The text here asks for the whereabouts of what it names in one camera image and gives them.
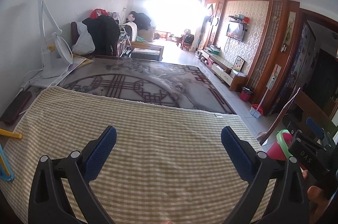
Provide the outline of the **person right hand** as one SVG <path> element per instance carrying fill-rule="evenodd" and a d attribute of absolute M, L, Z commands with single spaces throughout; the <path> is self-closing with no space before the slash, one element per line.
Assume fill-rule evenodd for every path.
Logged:
<path fill-rule="evenodd" d="M 321 217 L 329 205 L 329 200 L 324 195 L 324 190 L 317 186 L 311 186 L 307 190 L 308 199 L 315 204 L 311 210 L 311 219 L 313 222 Z"/>

